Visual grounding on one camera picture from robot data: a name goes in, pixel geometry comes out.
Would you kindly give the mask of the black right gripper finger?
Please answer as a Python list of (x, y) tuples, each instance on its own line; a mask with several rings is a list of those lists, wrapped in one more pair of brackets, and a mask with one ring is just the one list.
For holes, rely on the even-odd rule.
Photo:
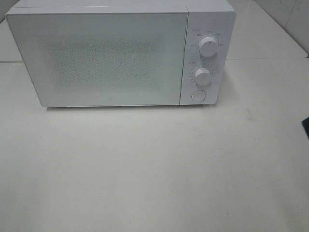
[(307, 137), (309, 138), (309, 117), (302, 120), (302, 126), (303, 126), (303, 129), (304, 129)]

